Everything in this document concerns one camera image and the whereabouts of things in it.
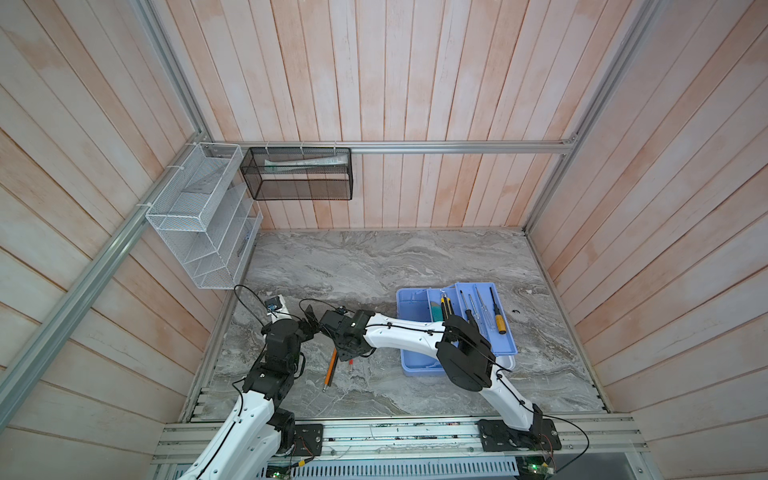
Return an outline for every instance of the wall-mounted organizer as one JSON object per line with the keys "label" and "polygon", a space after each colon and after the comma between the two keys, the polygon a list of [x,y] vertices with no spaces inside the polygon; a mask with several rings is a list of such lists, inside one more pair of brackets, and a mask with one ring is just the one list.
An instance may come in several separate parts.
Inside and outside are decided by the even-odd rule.
{"label": "wall-mounted organizer", "polygon": [[239,145],[198,144],[147,212],[198,288],[234,288],[261,225],[246,184],[230,186],[242,160]]}
{"label": "wall-mounted organizer", "polygon": [[352,200],[352,151],[251,147],[240,171],[256,200]]}

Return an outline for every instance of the black-handled screwdriver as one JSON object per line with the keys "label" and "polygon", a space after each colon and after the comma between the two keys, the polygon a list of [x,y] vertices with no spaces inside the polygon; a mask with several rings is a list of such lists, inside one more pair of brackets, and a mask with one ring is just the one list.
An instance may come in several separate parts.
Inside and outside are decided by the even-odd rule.
{"label": "black-handled screwdriver", "polygon": [[478,328],[478,323],[475,321],[475,316],[472,315],[472,310],[469,309],[469,303],[467,303],[467,297],[464,296],[464,291],[459,290],[459,293],[462,295],[462,299],[464,300],[464,305],[467,307],[467,310],[464,312],[467,314],[467,321],[470,325],[474,326],[475,328]]}
{"label": "black-handled screwdriver", "polygon": [[498,309],[498,305],[496,304],[496,297],[493,296],[493,288],[488,287],[488,290],[491,290],[491,300],[493,300],[493,313],[496,315],[496,328],[498,328],[499,333],[504,335],[507,333],[507,324],[504,322],[502,312]]}

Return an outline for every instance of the wire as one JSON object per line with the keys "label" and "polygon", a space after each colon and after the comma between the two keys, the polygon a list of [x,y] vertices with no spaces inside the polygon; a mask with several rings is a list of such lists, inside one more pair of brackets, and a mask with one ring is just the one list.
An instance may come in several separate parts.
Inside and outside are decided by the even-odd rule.
{"label": "wire", "polygon": [[258,295],[256,295],[256,292],[254,292],[253,290],[251,290],[250,288],[248,288],[247,286],[245,286],[245,285],[243,285],[243,284],[238,284],[238,285],[235,285],[235,286],[233,287],[233,289],[232,289],[232,291],[233,291],[233,292],[234,292],[234,294],[235,294],[235,297],[237,298],[237,301],[238,301],[238,302],[240,302],[240,305],[244,306],[244,307],[245,307],[245,310],[248,310],[248,313],[250,313],[250,314],[253,316],[253,318],[255,318],[255,319],[256,319],[256,320],[257,320],[259,323],[261,323],[261,326],[266,326],[266,324],[265,324],[264,322],[262,322],[262,321],[261,321],[261,319],[260,319],[260,318],[259,318],[259,317],[258,317],[258,316],[257,316],[257,315],[254,313],[254,312],[253,312],[253,310],[251,310],[251,309],[248,307],[248,305],[246,305],[246,304],[245,304],[245,302],[243,301],[243,299],[241,299],[241,298],[240,298],[240,295],[237,295],[237,287],[239,287],[239,286],[241,286],[241,287],[245,288],[246,290],[248,290],[249,292],[251,292],[251,293],[252,293],[254,296],[256,296],[256,298],[257,298],[257,299],[259,299],[259,303],[261,303],[262,305],[264,305],[264,302],[262,302],[262,301],[261,301],[261,298],[259,298],[259,296],[258,296]]}
{"label": "wire", "polygon": [[[255,297],[256,297],[256,298],[259,300],[259,303],[261,303],[262,305],[264,305],[264,308],[266,308],[266,309],[269,309],[269,308],[266,306],[266,303],[264,302],[264,300],[262,300],[262,299],[261,299],[261,297],[259,296],[259,294],[258,294],[258,293],[254,292],[254,291],[253,291],[253,290],[251,290],[251,289],[250,289],[250,288],[249,288],[247,285],[243,285],[242,283],[238,283],[238,284],[237,284],[237,285],[235,285],[235,286],[234,286],[234,288],[232,289],[232,290],[235,292],[235,296],[237,297],[237,299],[238,299],[238,300],[240,301],[240,303],[242,303],[242,304],[243,304],[243,306],[244,306],[244,307],[245,307],[245,308],[246,308],[246,309],[247,309],[247,310],[250,312],[250,314],[251,314],[251,315],[253,315],[253,318],[255,318],[255,319],[259,320],[259,323],[261,323],[261,326],[266,326],[266,325],[264,325],[264,322],[262,322],[262,321],[261,321],[261,319],[259,319],[259,317],[257,317],[257,316],[256,316],[256,314],[255,314],[255,313],[253,313],[253,311],[252,311],[250,308],[248,308],[248,305],[246,305],[245,303],[243,303],[243,301],[242,301],[242,300],[241,300],[241,299],[240,299],[240,298],[237,296],[237,290],[236,290],[236,288],[237,288],[237,287],[239,287],[239,286],[241,286],[241,287],[243,287],[244,289],[246,289],[246,290],[248,290],[249,292],[251,292],[251,293],[253,294],[253,296],[255,296]],[[300,316],[298,316],[298,315],[293,315],[292,313],[288,313],[288,312],[270,312],[270,314],[273,314],[273,315],[274,315],[274,314],[278,314],[278,313],[279,313],[280,315],[288,315],[288,316],[292,316],[292,317],[294,317],[294,318],[297,318],[297,319],[299,319],[299,320],[302,320],[302,321],[304,320],[304,319],[303,319],[303,318],[301,318]]]}
{"label": "wire", "polygon": [[409,326],[395,325],[393,323],[370,323],[370,324],[366,325],[366,328],[368,328],[370,326],[388,326],[389,328],[395,327],[395,328],[404,329],[404,330],[412,330],[414,332],[424,332],[424,333],[428,333],[429,335],[432,335],[433,333],[445,333],[445,330],[412,329]]}
{"label": "wire", "polygon": [[240,416],[240,414],[241,414],[241,413],[243,413],[243,404],[245,403],[245,398],[243,397],[243,390],[240,390],[240,389],[238,389],[238,388],[235,386],[235,383],[240,383],[240,382],[242,382],[243,380],[245,380],[245,378],[246,378],[246,377],[243,377],[243,378],[242,378],[242,379],[240,379],[240,380],[235,380],[234,382],[232,382],[232,388],[234,388],[235,390],[237,390],[237,393],[239,393],[239,394],[240,394],[240,411],[237,413],[237,416]]}
{"label": "wire", "polygon": [[227,437],[230,436],[230,433],[232,432],[232,429],[235,427],[235,424],[237,422],[232,421],[232,425],[230,425],[230,429],[227,430],[227,434],[224,436],[224,438],[221,440],[221,443],[219,444],[219,448],[216,449],[214,454],[210,457],[210,460],[208,460],[208,463],[205,464],[202,470],[200,470],[200,473],[197,474],[197,477],[195,477],[196,480],[200,480],[200,477],[203,476],[203,473],[205,473],[206,468],[210,467],[210,463],[216,458],[217,453],[219,453],[219,450],[221,450],[221,447],[224,446],[224,443],[227,441]]}
{"label": "wire", "polygon": [[306,310],[301,308],[301,303],[305,301],[311,301],[311,302],[319,302],[319,303],[325,303],[327,306],[331,307],[334,310],[337,310],[338,307],[335,307],[331,305],[330,303],[326,302],[325,300],[318,300],[317,298],[302,298],[299,300],[299,309],[306,314]]}
{"label": "wire", "polygon": [[299,355],[304,359],[304,363],[301,364],[301,371],[299,372],[299,376],[293,377],[294,380],[298,380],[302,375],[304,375],[304,367],[306,366],[306,356],[304,355],[304,352],[299,352]]}
{"label": "wire", "polygon": [[557,467],[557,464],[555,464],[555,463],[554,463],[554,449],[552,448],[552,441],[549,439],[549,437],[547,437],[547,436],[546,436],[546,435],[544,435],[543,433],[539,433],[539,435],[540,435],[540,436],[542,436],[542,437],[544,437],[545,439],[547,439],[547,443],[549,444],[549,461],[550,461],[550,462],[552,462],[552,468],[554,468],[554,469],[555,469],[555,471],[557,471],[558,467]]}
{"label": "wire", "polygon": [[304,462],[304,463],[307,463],[307,462],[311,462],[312,460],[314,460],[314,459],[315,459],[315,454],[313,454],[313,453],[312,453],[312,449],[310,449],[310,447],[308,447],[308,446],[306,445],[306,441],[304,440],[304,437],[299,437],[299,439],[300,439],[300,440],[301,440],[301,442],[304,444],[304,448],[307,450],[307,452],[308,452],[308,453],[309,453],[309,454],[312,456],[312,458],[310,458],[309,460],[307,460],[307,461],[306,461],[306,462]]}

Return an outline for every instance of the blue toolbox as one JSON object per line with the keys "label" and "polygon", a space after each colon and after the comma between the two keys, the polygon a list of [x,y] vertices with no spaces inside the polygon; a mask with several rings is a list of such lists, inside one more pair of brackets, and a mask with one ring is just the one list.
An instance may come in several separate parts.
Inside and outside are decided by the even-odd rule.
{"label": "blue toolbox", "polygon": [[[507,332],[504,334],[499,333],[496,327],[491,290],[493,290],[493,297],[496,299],[501,315],[508,326]],[[517,354],[518,349],[515,346],[515,339],[512,338],[512,325],[507,321],[504,307],[501,305],[494,283],[456,283],[446,288],[402,288],[397,291],[396,296],[397,317],[413,322],[442,321],[440,301],[443,293],[451,300],[456,315],[467,319],[465,311],[468,308],[472,310],[480,333],[491,342],[491,351],[496,355],[498,364],[505,368],[514,368],[513,355]],[[437,376],[445,373],[440,362],[421,353],[400,350],[400,360],[402,369],[407,376]]]}

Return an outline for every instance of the blue plastic tray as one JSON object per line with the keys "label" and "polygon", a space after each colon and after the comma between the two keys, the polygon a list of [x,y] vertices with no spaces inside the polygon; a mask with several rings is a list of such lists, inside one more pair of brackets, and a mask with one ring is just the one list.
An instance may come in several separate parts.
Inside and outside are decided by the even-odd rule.
{"label": "blue plastic tray", "polygon": [[[477,286],[485,305],[488,307],[489,314],[483,312],[475,292],[475,286]],[[507,368],[512,368],[514,366],[514,360],[511,356],[517,354],[518,350],[515,346],[515,340],[512,338],[510,329],[507,330],[505,335],[498,333],[495,316],[493,314],[491,292],[488,290],[489,287],[493,289],[494,296],[498,299],[498,292],[493,283],[457,283],[443,289],[403,288],[398,290],[396,295],[397,316],[400,319],[411,320],[413,322],[442,321],[442,318],[432,317],[432,310],[430,309],[429,304],[430,302],[440,304],[441,292],[445,292],[445,295],[451,299],[455,314],[466,319],[465,311],[467,309],[460,294],[460,291],[463,291],[464,297],[468,302],[470,302],[470,296],[472,296],[475,301],[475,305],[479,311],[475,311],[473,308],[472,313],[475,316],[475,320],[477,320],[480,333],[491,342],[491,351],[498,357],[498,361],[501,365]],[[504,307],[500,303],[499,308],[502,311],[502,316],[506,320],[507,317],[504,313]],[[433,359],[431,356],[422,355],[421,353],[400,350],[400,361],[402,369],[407,376],[436,376],[442,375],[445,372],[440,366],[440,362]]]}

